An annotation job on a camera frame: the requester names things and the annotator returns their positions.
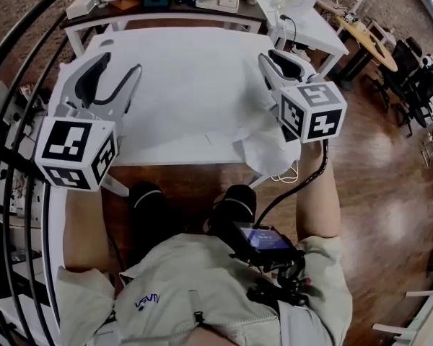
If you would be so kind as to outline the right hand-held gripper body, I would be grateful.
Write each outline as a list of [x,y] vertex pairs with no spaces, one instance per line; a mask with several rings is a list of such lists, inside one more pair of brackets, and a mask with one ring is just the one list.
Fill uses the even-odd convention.
[[270,91],[275,102],[271,113],[302,143],[339,135],[347,102],[332,81],[325,81],[319,74],[305,82],[271,74]]

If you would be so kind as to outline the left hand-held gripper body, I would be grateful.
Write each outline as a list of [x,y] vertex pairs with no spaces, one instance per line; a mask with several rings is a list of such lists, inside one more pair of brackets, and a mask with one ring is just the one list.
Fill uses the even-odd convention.
[[54,187],[98,191],[118,155],[125,105],[76,107],[69,101],[50,105],[44,117],[35,163]]

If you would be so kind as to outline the white work table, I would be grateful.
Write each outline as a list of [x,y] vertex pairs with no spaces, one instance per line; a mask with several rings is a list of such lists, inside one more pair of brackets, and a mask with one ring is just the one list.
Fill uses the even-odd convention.
[[126,32],[124,63],[140,63],[141,82],[125,120],[140,148],[184,135],[223,132],[241,139],[269,116],[271,95],[258,56],[265,35],[210,27]]

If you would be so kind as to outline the white pillowcase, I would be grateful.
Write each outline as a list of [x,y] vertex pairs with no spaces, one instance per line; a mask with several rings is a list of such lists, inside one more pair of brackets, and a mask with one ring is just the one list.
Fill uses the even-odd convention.
[[288,139],[277,122],[267,122],[255,127],[206,134],[212,146],[221,141],[232,146],[235,153],[253,171],[275,177],[288,172],[300,158],[299,139]]

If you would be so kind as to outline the person's right forearm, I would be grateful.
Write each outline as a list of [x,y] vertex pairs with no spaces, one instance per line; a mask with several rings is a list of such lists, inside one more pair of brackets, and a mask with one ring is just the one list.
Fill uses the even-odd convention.
[[[323,154],[320,141],[302,144],[299,162],[301,182],[320,167]],[[319,177],[297,193],[296,230],[300,241],[310,236],[333,238],[341,233],[340,205],[330,161]]]

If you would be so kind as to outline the person's left forearm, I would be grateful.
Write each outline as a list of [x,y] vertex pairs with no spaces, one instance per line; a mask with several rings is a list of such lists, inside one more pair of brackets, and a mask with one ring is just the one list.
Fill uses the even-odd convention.
[[69,271],[108,271],[109,243],[100,191],[68,191],[63,256],[64,267]]

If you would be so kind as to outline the white sneaker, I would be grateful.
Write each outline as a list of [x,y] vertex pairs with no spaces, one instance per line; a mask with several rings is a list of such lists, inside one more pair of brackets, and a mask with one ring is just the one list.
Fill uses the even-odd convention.
[[307,55],[305,50],[298,49],[297,47],[293,47],[291,49],[295,55],[299,56],[302,60],[307,61],[308,63],[311,61],[310,57]]

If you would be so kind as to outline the round wooden table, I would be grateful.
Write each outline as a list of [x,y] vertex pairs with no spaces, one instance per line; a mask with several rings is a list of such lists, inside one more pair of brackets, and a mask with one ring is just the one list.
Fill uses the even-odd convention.
[[366,27],[358,28],[359,22],[350,24],[343,17],[337,17],[336,20],[340,28],[345,29],[343,39],[352,37],[359,43],[358,51],[333,78],[337,85],[345,89],[373,58],[392,72],[398,70],[392,54]]

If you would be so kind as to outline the white rectangular box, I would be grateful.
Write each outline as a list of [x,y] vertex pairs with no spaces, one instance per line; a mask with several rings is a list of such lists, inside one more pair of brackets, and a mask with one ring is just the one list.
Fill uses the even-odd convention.
[[97,6],[98,0],[75,0],[70,6],[66,8],[67,19],[75,19],[89,14],[95,6]]

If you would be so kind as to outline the dark-topped white-legged table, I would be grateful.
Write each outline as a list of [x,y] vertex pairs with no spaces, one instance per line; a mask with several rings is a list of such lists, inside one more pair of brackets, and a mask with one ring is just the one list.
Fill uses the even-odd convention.
[[112,31],[117,32],[123,30],[130,21],[148,19],[198,19],[223,22],[226,28],[231,24],[237,24],[247,27],[251,33],[259,32],[261,25],[267,21],[258,5],[249,5],[245,2],[239,3],[236,13],[219,12],[176,3],[169,7],[152,9],[134,6],[127,10],[121,10],[109,4],[103,8],[95,7],[89,14],[82,17],[65,19],[61,27],[65,30],[75,56],[80,56],[84,53],[84,46],[79,35],[80,30],[110,25]]

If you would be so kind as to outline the small white tray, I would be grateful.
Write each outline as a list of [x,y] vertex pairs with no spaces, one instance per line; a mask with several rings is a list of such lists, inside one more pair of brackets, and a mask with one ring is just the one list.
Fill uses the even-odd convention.
[[215,10],[218,12],[225,12],[225,13],[232,13],[232,14],[235,14],[238,12],[239,4],[240,4],[240,0],[238,2],[237,7],[235,9],[231,9],[231,8],[227,8],[224,6],[220,6],[219,0],[211,0],[211,1],[196,0],[196,7],[198,7],[198,8]]

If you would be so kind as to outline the person's left leg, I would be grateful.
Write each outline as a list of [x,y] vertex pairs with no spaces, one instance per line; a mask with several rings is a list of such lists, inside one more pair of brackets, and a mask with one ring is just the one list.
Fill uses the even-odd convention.
[[151,182],[134,185],[129,192],[128,206],[134,246],[131,263],[136,264],[173,236],[174,231],[169,222],[169,206],[158,185]]

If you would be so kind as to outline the black office chair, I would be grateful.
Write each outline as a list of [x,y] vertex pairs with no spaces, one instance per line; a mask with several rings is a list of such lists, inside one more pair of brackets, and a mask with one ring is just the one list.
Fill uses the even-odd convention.
[[419,68],[421,54],[421,46],[413,37],[408,37],[405,41],[398,40],[392,53],[397,71],[391,71],[384,65],[379,66],[383,80],[380,93],[386,112],[390,108],[390,96],[387,90],[390,90],[398,98],[405,99],[405,95],[410,90],[409,77]]
[[408,101],[409,118],[427,127],[427,118],[432,119],[431,99],[433,98],[433,56],[424,56],[421,66],[409,79]]

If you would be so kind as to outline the person's right leg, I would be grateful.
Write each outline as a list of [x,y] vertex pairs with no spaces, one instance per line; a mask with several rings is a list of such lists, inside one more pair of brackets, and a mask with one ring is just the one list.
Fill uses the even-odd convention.
[[216,204],[208,219],[209,235],[231,233],[235,223],[255,223],[256,193],[248,185],[233,185]]

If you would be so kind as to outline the black chest-mounted monitor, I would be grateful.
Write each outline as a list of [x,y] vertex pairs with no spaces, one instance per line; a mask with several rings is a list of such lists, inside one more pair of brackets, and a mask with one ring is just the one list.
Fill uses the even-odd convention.
[[274,227],[255,228],[253,224],[234,222],[237,229],[235,254],[256,265],[276,269],[289,266],[303,253]]

